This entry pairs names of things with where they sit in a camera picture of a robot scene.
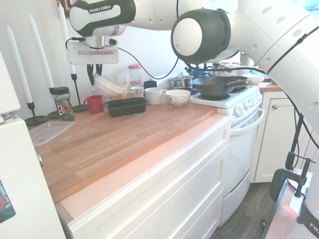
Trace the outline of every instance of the white stove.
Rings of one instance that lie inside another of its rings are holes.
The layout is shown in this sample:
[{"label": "white stove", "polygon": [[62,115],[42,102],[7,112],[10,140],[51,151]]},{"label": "white stove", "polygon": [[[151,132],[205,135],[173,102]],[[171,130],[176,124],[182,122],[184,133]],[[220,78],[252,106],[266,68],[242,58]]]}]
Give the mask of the white stove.
[{"label": "white stove", "polygon": [[219,226],[236,211],[248,191],[257,126],[265,114],[259,108],[262,99],[258,86],[247,86],[245,91],[230,93],[229,98],[220,101],[203,100],[199,93],[189,99],[192,103],[216,107],[218,113],[232,119]]},{"label": "white stove", "polygon": [[220,101],[200,99],[200,93],[191,96],[189,102],[213,106],[217,112],[232,118],[232,126],[242,122],[250,116],[262,102],[262,95],[258,86],[246,86],[247,90],[240,93],[230,93],[229,98]]}]

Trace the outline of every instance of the wooden countertop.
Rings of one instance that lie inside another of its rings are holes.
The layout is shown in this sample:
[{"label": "wooden countertop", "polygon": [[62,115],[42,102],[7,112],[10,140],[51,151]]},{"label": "wooden countertop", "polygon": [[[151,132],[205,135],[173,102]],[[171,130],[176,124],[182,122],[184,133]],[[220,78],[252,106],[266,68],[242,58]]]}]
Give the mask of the wooden countertop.
[{"label": "wooden countertop", "polygon": [[60,218],[72,224],[94,210],[121,189],[128,187],[141,175],[148,173],[210,128],[229,120],[227,116],[214,114],[189,130],[170,139],[148,153],[104,176],[56,204]]},{"label": "wooden countertop", "polygon": [[217,109],[187,103],[170,107],[164,99],[144,113],[112,118],[76,113],[75,124],[37,147],[54,203],[101,179],[216,114]]},{"label": "wooden countertop", "polygon": [[280,88],[280,86],[272,83],[272,82],[265,82],[263,81],[262,83],[258,84],[260,92],[282,92],[283,90]]}]

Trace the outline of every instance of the refrigerator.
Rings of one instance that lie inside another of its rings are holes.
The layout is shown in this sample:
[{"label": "refrigerator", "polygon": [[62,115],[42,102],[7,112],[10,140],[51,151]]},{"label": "refrigerator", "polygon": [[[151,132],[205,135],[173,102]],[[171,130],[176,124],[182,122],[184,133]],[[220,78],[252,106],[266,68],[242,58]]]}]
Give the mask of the refrigerator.
[{"label": "refrigerator", "polygon": [[65,235],[0,53],[0,238]]}]

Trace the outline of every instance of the black wok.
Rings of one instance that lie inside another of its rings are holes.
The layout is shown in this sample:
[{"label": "black wok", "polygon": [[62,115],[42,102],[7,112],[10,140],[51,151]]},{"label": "black wok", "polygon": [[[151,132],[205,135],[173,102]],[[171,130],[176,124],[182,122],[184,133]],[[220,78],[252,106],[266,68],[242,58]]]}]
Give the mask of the black wok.
[{"label": "black wok", "polygon": [[251,82],[243,76],[210,76],[193,80],[193,88],[206,97],[222,97],[235,87],[247,86]]}]

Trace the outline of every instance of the black cup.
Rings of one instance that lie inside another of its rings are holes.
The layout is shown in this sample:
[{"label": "black cup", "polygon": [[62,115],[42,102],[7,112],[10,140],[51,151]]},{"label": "black cup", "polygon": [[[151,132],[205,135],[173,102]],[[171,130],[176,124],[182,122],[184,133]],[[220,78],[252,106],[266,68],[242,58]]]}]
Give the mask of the black cup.
[{"label": "black cup", "polygon": [[158,84],[156,81],[145,81],[144,82],[144,89],[157,87],[157,86],[158,86]]}]

